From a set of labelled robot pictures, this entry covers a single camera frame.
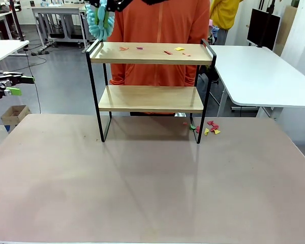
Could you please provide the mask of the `teal fluffy duster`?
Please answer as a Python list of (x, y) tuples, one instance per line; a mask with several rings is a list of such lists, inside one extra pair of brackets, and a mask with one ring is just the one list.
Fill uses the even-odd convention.
[(106, 41), (114, 29), (114, 15), (107, 11), (107, 0), (100, 0), (99, 6), (86, 6), (89, 33), (99, 41)]

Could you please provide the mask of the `open cardboard box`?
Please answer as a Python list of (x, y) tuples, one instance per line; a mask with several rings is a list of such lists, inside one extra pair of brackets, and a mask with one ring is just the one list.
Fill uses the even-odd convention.
[(31, 111), (26, 105), (11, 106), (2, 116), (2, 123), (8, 133), (27, 116), (31, 114)]

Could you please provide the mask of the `white side table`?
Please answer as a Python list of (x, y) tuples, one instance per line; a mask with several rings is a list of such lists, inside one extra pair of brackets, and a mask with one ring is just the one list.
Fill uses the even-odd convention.
[(0, 40), (0, 61), (28, 44), (28, 40)]

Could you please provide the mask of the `person in orange jacket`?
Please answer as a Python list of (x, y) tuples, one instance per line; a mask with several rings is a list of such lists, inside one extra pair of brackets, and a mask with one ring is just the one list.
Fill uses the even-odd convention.
[[(208, 34), (210, 0), (132, 0), (116, 12), (110, 42), (199, 44)], [(111, 64), (111, 85), (194, 86), (196, 66)]]

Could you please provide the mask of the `person in yellow top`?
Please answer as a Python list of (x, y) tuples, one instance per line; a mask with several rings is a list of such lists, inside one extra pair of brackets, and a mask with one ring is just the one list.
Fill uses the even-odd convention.
[(210, 19), (219, 30), (215, 45), (225, 45), (229, 30), (233, 27), (239, 4), (243, 0), (213, 0)]

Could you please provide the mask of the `black monitor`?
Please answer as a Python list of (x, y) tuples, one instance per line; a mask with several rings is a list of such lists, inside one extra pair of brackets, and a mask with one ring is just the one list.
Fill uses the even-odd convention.
[(252, 9), (247, 41), (273, 50), (281, 18), (274, 14)]

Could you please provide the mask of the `large white curved table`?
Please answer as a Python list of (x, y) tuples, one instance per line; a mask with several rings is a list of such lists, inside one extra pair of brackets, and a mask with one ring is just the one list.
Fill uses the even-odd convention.
[(277, 120), (283, 108), (305, 108), (305, 75), (267, 48), (213, 46), (216, 71), (224, 90), (217, 116), (227, 98), (238, 106), (259, 107)]

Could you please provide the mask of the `brown board panel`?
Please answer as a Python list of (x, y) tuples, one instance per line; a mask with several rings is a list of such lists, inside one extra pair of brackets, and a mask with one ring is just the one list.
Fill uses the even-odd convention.
[(292, 28), (292, 24), (296, 15), (297, 7), (293, 6), (286, 6), (285, 12), (282, 19), (282, 34), (281, 34), (281, 41), (280, 41), (280, 55), (283, 52), (283, 49), (285, 47), (285, 44), (287, 42), (289, 33)]

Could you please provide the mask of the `grey frame workbench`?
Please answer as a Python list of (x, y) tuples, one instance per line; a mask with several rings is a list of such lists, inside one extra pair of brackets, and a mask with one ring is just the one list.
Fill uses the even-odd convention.
[(76, 43), (84, 53), (93, 41), (89, 33), (85, 4), (45, 4), (31, 7), (42, 53), (57, 43)]

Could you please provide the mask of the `black post stand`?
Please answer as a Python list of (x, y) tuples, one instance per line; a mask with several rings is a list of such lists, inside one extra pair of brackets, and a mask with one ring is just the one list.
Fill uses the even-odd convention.
[(15, 21), (15, 27), (16, 27), (19, 39), (20, 39), (20, 41), (24, 41), (24, 37), (23, 37), (22, 31), (21, 31), (21, 28), (20, 28), (20, 24), (19, 24), (17, 14), (16, 14), (16, 10), (15, 10), (15, 6), (14, 6), (14, 0), (9, 0), (9, 4), (10, 4), (11, 10), (12, 10), (13, 18), (14, 18), (14, 21)]

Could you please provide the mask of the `black frame wooden shelf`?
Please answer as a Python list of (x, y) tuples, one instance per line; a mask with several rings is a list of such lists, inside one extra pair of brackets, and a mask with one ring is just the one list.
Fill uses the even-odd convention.
[[(128, 47), (119, 51), (119, 47)], [(184, 51), (174, 50), (182, 47)], [(202, 100), (196, 86), (136, 86), (106, 85), (100, 98), (97, 97), (93, 64), (148, 64), (148, 65), (193, 65), (198, 74), (201, 67), (214, 69), (216, 53), (205, 39), (200, 44), (176, 43), (123, 43), (95, 40), (86, 50), (91, 89), (102, 142), (105, 142), (110, 125), (102, 125), (101, 112), (142, 112), (142, 113), (188, 113), (201, 114), (200, 128), (204, 127), (208, 95)]]

